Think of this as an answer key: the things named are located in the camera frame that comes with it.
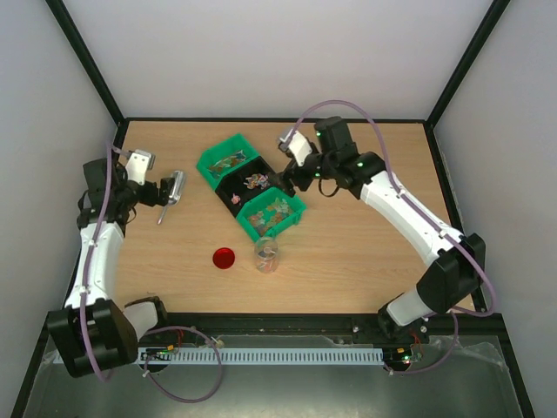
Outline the green bin star candies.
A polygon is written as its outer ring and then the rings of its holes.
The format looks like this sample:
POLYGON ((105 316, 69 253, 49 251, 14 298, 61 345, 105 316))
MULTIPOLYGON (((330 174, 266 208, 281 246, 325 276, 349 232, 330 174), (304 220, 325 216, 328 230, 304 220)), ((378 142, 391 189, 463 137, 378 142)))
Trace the green bin star candies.
POLYGON ((236 220, 255 242, 266 236, 275 238, 297 225, 305 210, 306 205, 299 197, 290 197, 272 187, 244 204, 236 220))

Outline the metal candy scoop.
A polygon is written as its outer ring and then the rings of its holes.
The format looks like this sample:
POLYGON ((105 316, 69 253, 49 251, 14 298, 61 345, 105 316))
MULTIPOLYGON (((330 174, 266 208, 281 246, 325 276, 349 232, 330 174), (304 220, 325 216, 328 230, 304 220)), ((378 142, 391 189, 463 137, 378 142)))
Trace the metal candy scoop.
POLYGON ((158 225, 162 224, 164 220, 164 216, 168 212, 168 209, 171 206, 176 205, 181 199, 185 187, 185 181, 186 181, 185 172, 181 170, 176 170, 172 173, 172 175, 168 178, 168 180, 170 181, 171 186, 168 192, 168 198, 166 200, 166 203, 163 205, 162 212, 160 213, 160 216, 158 218, 158 222, 157 222, 158 225))

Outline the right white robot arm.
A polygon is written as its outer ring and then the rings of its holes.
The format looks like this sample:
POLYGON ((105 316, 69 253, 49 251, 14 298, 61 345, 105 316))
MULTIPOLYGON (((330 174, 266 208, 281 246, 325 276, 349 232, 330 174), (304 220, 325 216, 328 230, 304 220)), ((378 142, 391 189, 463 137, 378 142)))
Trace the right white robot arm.
POLYGON ((448 312, 480 287, 486 253, 480 236, 466 236, 427 209, 400 183, 386 158, 359 152, 343 118, 321 119, 314 130, 316 143, 293 127, 278 137, 278 148, 290 161, 272 183, 294 196, 313 181, 334 181, 381 214, 426 266, 411 290, 379 310, 378 327, 387 340, 418 330, 425 318, 448 312))

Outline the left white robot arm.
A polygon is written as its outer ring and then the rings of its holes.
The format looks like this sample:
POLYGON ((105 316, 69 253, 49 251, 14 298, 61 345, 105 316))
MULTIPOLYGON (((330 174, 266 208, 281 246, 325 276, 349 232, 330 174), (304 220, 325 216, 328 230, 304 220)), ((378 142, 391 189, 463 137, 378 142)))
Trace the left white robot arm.
POLYGON ((167 322, 158 296, 119 308, 114 300, 117 266, 126 227, 137 205, 168 209, 180 200, 185 174, 175 171, 158 182, 147 172, 148 152, 133 152, 126 164, 100 158, 84 164, 87 189, 78 201, 81 250, 77 272, 64 307, 47 314, 46 326, 63 364, 73 378, 110 371, 134 362, 138 343, 167 322))

